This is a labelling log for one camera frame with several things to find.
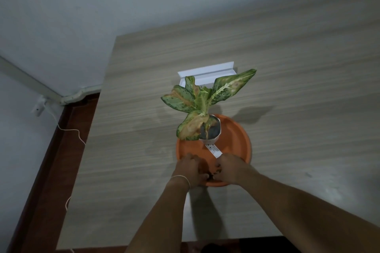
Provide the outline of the white paper label tag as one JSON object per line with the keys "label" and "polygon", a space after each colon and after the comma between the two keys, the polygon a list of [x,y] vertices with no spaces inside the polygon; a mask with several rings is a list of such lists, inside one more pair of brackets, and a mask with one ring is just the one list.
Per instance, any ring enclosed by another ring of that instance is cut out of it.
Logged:
{"label": "white paper label tag", "polygon": [[211,152],[211,154],[217,159],[219,158],[223,153],[220,149],[217,148],[214,144],[206,144],[206,148]]}

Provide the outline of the person's right forearm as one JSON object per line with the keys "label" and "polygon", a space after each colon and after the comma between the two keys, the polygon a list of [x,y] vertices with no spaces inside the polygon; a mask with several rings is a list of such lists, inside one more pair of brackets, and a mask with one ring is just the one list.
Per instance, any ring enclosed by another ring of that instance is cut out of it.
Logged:
{"label": "person's right forearm", "polygon": [[380,227],[255,170],[237,177],[237,184],[302,253],[380,253]]}

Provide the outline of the orange plastic plant saucer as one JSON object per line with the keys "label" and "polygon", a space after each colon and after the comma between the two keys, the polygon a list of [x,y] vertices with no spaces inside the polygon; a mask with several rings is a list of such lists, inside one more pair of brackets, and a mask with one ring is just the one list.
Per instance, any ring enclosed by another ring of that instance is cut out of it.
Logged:
{"label": "orange plastic plant saucer", "polygon": [[[216,114],[215,116],[221,121],[221,135],[218,140],[216,140],[215,146],[222,153],[237,155],[243,159],[245,163],[249,164],[251,162],[252,148],[249,136],[243,127],[230,117],[221,114]],[[202,171],[208,171],[212,174],[216,172],[216,157],[206,145],[203,144],[202,140],[185,141],[177,139],[177,159],[180,160],[188,153],[198,155],[203,159],[203,161],[201,161]]]}

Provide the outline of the person's left hand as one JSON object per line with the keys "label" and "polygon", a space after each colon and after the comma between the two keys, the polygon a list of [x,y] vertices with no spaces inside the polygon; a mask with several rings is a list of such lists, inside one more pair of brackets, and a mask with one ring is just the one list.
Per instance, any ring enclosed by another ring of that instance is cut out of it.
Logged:
{"label": "person's left hand", "polygon": [[202,167],[203,159],[198,155],[187,154],[178,160],[168,184],[176,185],[185,191],[204,185],[210,177]]}

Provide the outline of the person's left forearm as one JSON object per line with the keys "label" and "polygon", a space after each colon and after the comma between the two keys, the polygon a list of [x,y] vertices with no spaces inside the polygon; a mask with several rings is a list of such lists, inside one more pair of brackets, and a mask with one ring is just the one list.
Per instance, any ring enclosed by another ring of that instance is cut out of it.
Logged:
{"label": "person's left forearm", "polygon": [[125,253],[180,253],[187,193],[167,183]]}

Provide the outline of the white wall plug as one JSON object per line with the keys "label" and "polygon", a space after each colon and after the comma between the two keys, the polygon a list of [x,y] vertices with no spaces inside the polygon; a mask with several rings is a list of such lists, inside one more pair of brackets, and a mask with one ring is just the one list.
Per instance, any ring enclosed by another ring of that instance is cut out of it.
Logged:
{"label": "white wall plug", "polygon": [[47,102],[47,99],[43,96],[40,96],[40,98],[37,100],[35,106],[33,107],[31,113],[36,117],[40,117],[42,112],[45,110],[46,102]]}

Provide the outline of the variegated green leafy plant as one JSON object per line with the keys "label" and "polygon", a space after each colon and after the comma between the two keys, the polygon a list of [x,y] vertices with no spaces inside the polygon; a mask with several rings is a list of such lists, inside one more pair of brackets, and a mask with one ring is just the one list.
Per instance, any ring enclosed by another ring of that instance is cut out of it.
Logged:
{"label": "variegated green leafy plant", "polygon": [[196,141],[200,138],[200,127],[209,119],[209,109],[218,102],[234,96],[256,74],[256,69],[215,79],[212,88],[195,84],[194,76],[185,77],[185,87],[175,85],[161,100],[174,110],[187,113],[178,126],[176,136],[180,140]]}

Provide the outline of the white box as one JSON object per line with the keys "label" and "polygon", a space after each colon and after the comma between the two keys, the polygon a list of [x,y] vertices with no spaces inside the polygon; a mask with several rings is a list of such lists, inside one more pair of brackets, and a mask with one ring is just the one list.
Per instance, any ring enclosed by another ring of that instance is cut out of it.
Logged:
{"label": "white box", "polygon": [[178,72],[179,85],[185,87],[185,77],[194,76],[195,84],[211,88],[216,78],[237,74],[234,62],[226,62]]}

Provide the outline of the white plant pot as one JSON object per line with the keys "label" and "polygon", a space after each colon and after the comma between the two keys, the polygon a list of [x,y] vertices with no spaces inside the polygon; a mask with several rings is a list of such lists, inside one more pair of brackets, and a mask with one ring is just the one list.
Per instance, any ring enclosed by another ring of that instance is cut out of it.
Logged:
{"label": "white plant pot", "polygon": [[221,135],[221,121],[215,115],[210,115],[206,123],[200,127],[199,140],[204,145],[214,145]]}

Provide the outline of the person's right hand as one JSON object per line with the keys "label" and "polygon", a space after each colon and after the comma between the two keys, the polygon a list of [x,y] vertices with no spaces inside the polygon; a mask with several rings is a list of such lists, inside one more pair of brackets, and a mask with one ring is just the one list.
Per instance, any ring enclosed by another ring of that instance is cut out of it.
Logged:
{"label": "person's right hand", "polygon": [[230,182],[228,184],[243,185],[259,172],[250,164],[247,164],[242,158],[237,155],[230,154]]}

